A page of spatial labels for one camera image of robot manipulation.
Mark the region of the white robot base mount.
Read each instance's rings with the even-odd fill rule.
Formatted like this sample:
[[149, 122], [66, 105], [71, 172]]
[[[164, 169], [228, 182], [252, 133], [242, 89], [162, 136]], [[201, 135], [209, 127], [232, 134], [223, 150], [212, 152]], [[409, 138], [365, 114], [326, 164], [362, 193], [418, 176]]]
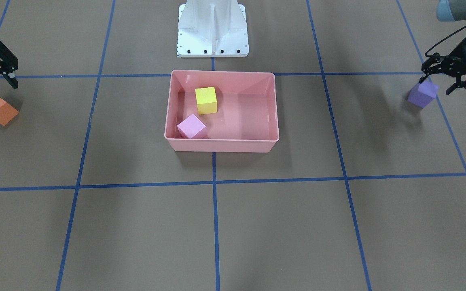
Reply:
[[179, 6], [176, 55], [225, 58], [249, 55], [246, 8], [236, 0], [187, 0]]

